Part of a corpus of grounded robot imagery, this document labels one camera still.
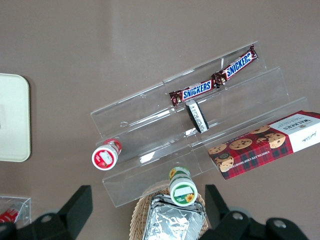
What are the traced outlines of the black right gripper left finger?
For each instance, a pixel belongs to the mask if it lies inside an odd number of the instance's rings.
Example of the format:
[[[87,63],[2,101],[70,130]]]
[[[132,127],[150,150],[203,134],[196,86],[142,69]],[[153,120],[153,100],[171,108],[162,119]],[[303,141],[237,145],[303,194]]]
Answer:
[[[47,213],[14,234],[16,240],[75,240],[93,211],[92,188],[82,185],[57,213]]]

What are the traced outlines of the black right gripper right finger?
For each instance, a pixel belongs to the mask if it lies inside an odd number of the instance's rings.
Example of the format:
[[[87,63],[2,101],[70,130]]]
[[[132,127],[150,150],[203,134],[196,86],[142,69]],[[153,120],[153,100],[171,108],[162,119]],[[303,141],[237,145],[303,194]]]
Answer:
[[[230,210],[217,187],[205,186],[205,211],[211,228],[201,240],[264,240],[265,226],[240,210]]]

